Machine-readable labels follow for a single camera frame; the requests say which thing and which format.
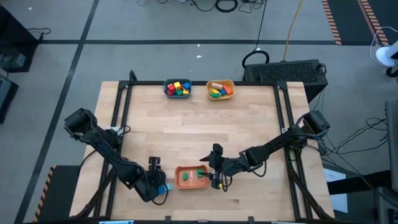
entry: green block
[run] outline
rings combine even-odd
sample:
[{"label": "green block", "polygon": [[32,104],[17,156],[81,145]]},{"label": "green block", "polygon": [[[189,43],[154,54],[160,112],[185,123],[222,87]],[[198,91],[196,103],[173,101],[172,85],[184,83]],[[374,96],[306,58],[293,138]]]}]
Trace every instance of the green block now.
[{"label": "green block", "polygon": [[183,180],[188,180],[188,173],[187,172],[184,172],[184,175],[182,176],[182,179]]},{"label": "green block", "polygon": [[198,176],[198,178],[204,177],[203,174],[201,174],[202,172],[204,172],[203,169],[197,169],[197,176]]},{"label": "green block", "polygon": [[213,98],[219,98],[221,96],[219,93],[209,93],[209,95]]}]

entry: yellow block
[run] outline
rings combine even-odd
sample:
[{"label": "yellow block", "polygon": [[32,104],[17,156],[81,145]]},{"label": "yellow block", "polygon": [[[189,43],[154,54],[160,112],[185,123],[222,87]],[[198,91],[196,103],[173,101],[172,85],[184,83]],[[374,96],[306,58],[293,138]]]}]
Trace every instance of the yellow block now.
[{"label": "yellow block", "polygon": [[216,90],[215,88],[211,88],[210,91],[211,91],[212,93],[218,93],[218,94],[220,94],[219,91]]},{"label": "yellow block", "polygon": [[181,90],[181,84],[180,84],[180,82],[175,82],[175,83],[174,83],[174,87],[175,87],[176,90]]}]

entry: wooden table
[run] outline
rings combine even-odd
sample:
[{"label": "wooden table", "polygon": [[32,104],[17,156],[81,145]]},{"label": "wooden table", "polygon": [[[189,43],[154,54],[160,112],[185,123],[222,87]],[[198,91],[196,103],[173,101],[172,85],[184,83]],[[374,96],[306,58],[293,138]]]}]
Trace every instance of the wooden table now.
[{"label": "wooden table", "polygon": [[[111,123],[117,86],[118,82],[102,84],[95,110],[100,126]],[[288,83],[288,88],[296,120],[308,112],[308,103],[302,83]],[[210,101],[206,97],[205,86],[193,86],[187,100],[168,99],[160,85],[133,86],[127,117],[131,132],[124,137],[122,156],[146,169],[149,156],[161,157],[167,182],[174,183],[177,166],[207,165],[199,159],[210,153],[215,142],[224,147],[224,156],[238,157],[239,151],[265,144],[280,134],[271,86],[236,86],[236,94],[229,101]],[[289,126],[282,91],[280,98],[285,125]],[[85,155],[92,150],[87,147]],[[306,147],[302,160],[309,191],[327,214],[334,217],[319,152]],[[98,153],[86,161],[70,215],[77,214],[98,188],[102,163]],[[302,194],[298,188],[297,192],[301,216],[305,217]],[[101,214],[107,199],[108,193],[104,195]],[[164,220],[169,215],[172,220],[247,221],[248,216],[256,221],[294,220],[283,149],[270,156],[263,178],[240,173],[234,176],[228,192],[212,189],[210,185],[198,190],[174,188],[162,206],[143,202],[135,190],[128,190],[118,181],[112,219]]]}]

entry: concrete floor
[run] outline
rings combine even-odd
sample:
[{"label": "concrete floor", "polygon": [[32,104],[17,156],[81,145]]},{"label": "concrete floor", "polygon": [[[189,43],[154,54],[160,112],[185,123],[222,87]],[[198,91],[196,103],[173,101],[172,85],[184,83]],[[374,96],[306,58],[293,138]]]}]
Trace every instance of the concrete floor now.
[{"label": "concrete floor", "polygon": [[[253,44],[201,44],[201,40],[255,40],[262,10],[245,14],[216,10],[200,12],[190,2],[167,4],[149,1],[144,7],[135,0],[3,0],[0,1],[26,28],[50,27],[46,40],[80,40],[93,3],[92,24],[87,40],[197,40],[195,44],[85,44],[65,98],[39,181],[30,201],[25,222],[33,219],[50,166],[78,165],[85,146],[72,141],[63,130],[63,119],[77,108],[95,109],[103,81],[125,80],[134,70],[139,80],[184,77],[191,80],[240,80],[242,58]],[[198,1],[202,8],[211,2]],[[269,0],[262,40],[285,40],[299,0]],[[321,1],[307,0],[293,28],[291,40],[330,40]],[[71,75],[77,44],[42,44],[27,73],[10,74],[20,88],[6,122],[0,126],[0,210],[4,223],[14,222],[37,157],[50,126],[62,86]],[[282,60],[284,45],[260,45],[271,62]],[[287,60],[317,58],[327,65],[329,85],[323,114],[331,124],[329,137],[335,144],[365,125],[365,120],[384,117],[384,102],[396,100],[397,82],[385,76],[384,68],[369,58],[367,46],[291,45]],[[253,57],[248,63],[261,63]],[[341,151],[365,149],[379,144],[384,132],[368,131]],[[339,158],[339,165],[350,169]],[[389,168],[387,145],[377,150],[348,154],[345,158],[363,174]]]}]

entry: black equipment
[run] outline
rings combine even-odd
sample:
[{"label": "black equipment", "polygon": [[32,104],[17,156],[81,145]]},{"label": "black equipment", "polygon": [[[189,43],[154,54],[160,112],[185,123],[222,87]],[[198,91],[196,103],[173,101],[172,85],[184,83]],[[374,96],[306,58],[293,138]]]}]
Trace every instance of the black equipment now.
[{"label": "black equipment", "polygon": [[0,5],[0,68],[9,73],[29,71],[40,40]]},{"label": "black equipment", "polygon": [[303,82],[308,102],[311,102],[328,85],[318,60],[268,63],[269,56],[266,55],[266,63],[246,65],[246,59],[250,56],[247,55],[242,61],[242,66],[245,69],[243,81]]},{"label": "black equipment", "polygon": [[159,157],[149,158],[149,170],[138,163],[121,157],[114,149],[120,142],[118,132],[112,129],[103,130],[97,125],[95,116],[86,109],[80,108],[65,119],[65,130],[71,138],[91,145],[97,152],[112,165],[112,170],[106,177],[104,184],[99,187],[90,203],[82,212],[88,215],[97,200],[101,197],[106,186],[116,175],[128,188],[134,188],[145,202],[158,196],[158,187],[165,185],[166,174],[162,171]]},{"label": "black equipment", "polygon": [[[301,121],[304,123],[302,127],[299,126]],[[267,144],[241,151],[238,158],[223,157],[223,148],[219,144],[214,144],[210,155],[200,159],[200,161],[209,162],[209,166],[215,170],[215,173],[202,174],[209,177],[211,186],[214,189],[220,189],[221,187],[226,192],[232,184],[233,175],[239,172],[253,172],[259,177],[264,177],[267,170],[266,161],[273,152],[283,147],[301,151],[307,145],[307,139],[321,139],[327,133],[329,127],[329,123],[319,111],[311,111],[300,117],[293,126]],[[255,170],[262,167],[262,165],[264,165],[264,173],[259,175]],[[303,196],[308,200],[319,219],[333,220],[312,197],[300,180],[298,173],[294,170],[291,161],[288,161],[287,173],[302,191]],[[227,183],[226,177],[231,178],[229,183]]]},{"label": "black equipment", "polygon": [[6,119],[7,111],[17,93],[18,85],[0,75],[0,124]]}]

